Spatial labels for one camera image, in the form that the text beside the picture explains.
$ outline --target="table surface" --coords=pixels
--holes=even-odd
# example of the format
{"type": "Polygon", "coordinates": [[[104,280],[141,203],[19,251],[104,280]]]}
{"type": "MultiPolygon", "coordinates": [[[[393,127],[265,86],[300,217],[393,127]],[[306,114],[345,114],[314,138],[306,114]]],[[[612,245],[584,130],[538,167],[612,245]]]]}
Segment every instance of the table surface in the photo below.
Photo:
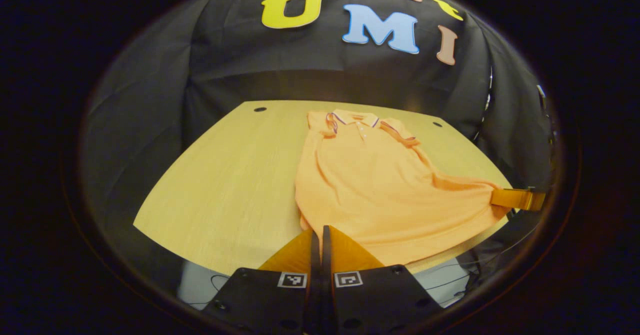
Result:
{"type": "MultiPolygon", "coordinates": [[[[231,275],[238,267],[257,269],[302,232],[294,180],[309,131],[307,112],[335,109],[398,119],[444,173],[511,187],[480,149],[435,116],[342,102],[248,101],[169,167],[140,207],[134,226],[176,255],[213,271],[231,275]],[[262,107],[266,110],[254,111],[262,107]]],[[[406,267],[416,273],[446,262],[506,223],[505,216],[464,243],[406,267]]]]}

